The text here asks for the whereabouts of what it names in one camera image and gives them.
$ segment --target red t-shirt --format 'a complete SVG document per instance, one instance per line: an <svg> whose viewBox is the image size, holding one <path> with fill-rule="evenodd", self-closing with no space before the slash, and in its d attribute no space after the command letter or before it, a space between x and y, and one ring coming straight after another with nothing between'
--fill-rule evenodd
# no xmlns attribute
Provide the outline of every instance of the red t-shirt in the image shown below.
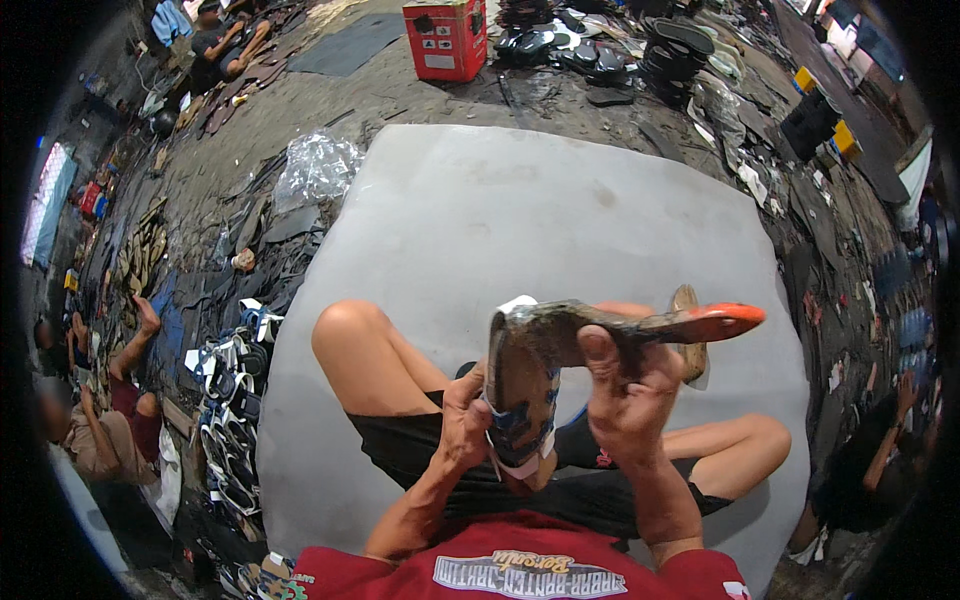
<svg viewBox="0 0 960 600"><path fill-rule="evenodd" d="M331 548L306 548L286 597L750 599L725 554L688 550L654 573L611 548L614 541L531 511L482 516L396 569Z"/></svg>

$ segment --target gray foam mat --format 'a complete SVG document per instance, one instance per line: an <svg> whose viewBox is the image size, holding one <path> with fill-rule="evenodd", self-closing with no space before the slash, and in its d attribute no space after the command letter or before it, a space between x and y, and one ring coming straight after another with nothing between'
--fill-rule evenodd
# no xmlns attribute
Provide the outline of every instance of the gray foam mat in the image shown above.
<svg viewBox="0 0 960 600"><path fill-rule="evenodd" d="M494 308L520 294L665 311L682 283L703 303L767 311L757 329L708 346L708 371L682 386L667 425L758 412L793 434L767 482L704 521L707 545L736 559L762 597L804 506L809 389L756 203L672 160L501 128L391 125L373 141L276 343L257 446L271 549L358 552L402 493L360 451L310 348L332 302L379 304L452 376L486 351ZM559 423L589 395L585 369L562 381Z"/></svg>

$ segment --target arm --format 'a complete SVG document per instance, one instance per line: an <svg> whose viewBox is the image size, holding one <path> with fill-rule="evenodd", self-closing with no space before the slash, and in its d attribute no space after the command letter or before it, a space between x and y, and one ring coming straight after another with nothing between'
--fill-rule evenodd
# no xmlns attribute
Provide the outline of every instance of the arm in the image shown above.
<svg viewBox="0 0 960 600"><path fill-rule="evenodd" d="M887 435L883 436L880 447L876 450L874 460L870 462L867 472L863 475L863 487L869 492L876 492L876 486L880 483L880 477L883 476L883 470L887 467L887 459L897 443L897 436L903 428L903 420L910 407L917 401L917 389L913 387L913 372L908 371L903 374L900 380L900 390L897 394L897 420L887 430Z"/></svg>
<svg viewBox="0 0 960 600"><path fill-rule="evenodd" d="M396 566L425 549L443 524L444 506L463 471L438 457L377 522L363 555Z"/></svg>
<svg viewBox="0 0 960 600"><path fill-rule="evenodd" d="M220 40L219 44L216 46L207 47L207 49L204 50L204 58L209 62L214 62L221 54L224 53L224 50L227 48L227 46L229 46L230 41L242 30L243 23L234 23L233 26L227 30L227 33L224 35L224 38Z"/></svg>
<svg viewBox="0 0 960 600"><path fill-rule="evenodd" d="M107 468L108 475L116 473L120 469L120 461L117 459L116 452L113 450L113 444L104 431L104 426L97 419L97 414L93 410L93 394L90 388L85 385L80 386L80 402L84 408L84 415L90 425L90 433L93 434L93 442L97 445L97 456Z"/></svg>
<svg viewBox="0 0 960 600"><path fill-rule="evenodd" d="M444 392L444 424L430 465L373 528L363 554L396 566L425 549L444 519L444 506L468 469L487 456L485 432L490 408L477 396L483 384L484 361Z"/></svg>
<svg viewBox="0 0 960 600"><path fill-rule="evenodd" d="M631 316L653 314L648 308L636 307L644 314ZM683 359L666 346L648 346L641 378L627 382L616 344L603 327L583 327L578 341L593 377L587 404L590 430L634 489L636 529L657 568L681 552L702 549L700 510L663 452L662 430L673 410Z"/></svg>

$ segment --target sticker on can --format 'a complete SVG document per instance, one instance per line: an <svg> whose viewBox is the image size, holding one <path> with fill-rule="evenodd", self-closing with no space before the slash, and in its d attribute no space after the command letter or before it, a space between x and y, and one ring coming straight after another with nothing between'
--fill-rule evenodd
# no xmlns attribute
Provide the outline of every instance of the sticker on can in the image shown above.
<svg viewBox="0 0 960 600"><path fill-rule="evenodd" d="M442 54L425 54L423 55L423 64L431 69L455 69L456 65L454 64L453 57L444 56Z"/></svg>

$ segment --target hand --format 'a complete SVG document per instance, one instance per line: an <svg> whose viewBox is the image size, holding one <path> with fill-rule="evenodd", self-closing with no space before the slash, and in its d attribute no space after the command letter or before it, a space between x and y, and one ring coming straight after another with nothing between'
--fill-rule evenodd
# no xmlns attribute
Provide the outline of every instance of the hand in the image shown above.
<svg viewBox="0 0 960 600"><path fill-rule="evenodd" d="M93 412L93 392L90 391L89 386L80 386L80 405L84 408L85 413Z"/></svg>
<svg viewBox="0 0 960 600"><path fill-rule="evenodd" d="M900 391L897 394L897 415L902 419L917 401L918 389L913 385L913 372L907 371L900 378Z"/></svg>
<svg viewBox="0 0 960 600"><path fill-rule="evenodd" d="M487 457L490 406L480 399L487 361L481 360L444 392L444 428L435 457L460 472L476 467Z"/></svg>
<svg viewBox="0 0 960 600"><path fill-rule="evenodd" d="M633 306L631 317L654 314L649 306ZM587 403L590 431L600 447L619 464L653 465L662 453L662 431L673 410L684 360L663 344L643 350L641 376L628 382L610 333L599 325L577 334L593 392Z"/></svg>

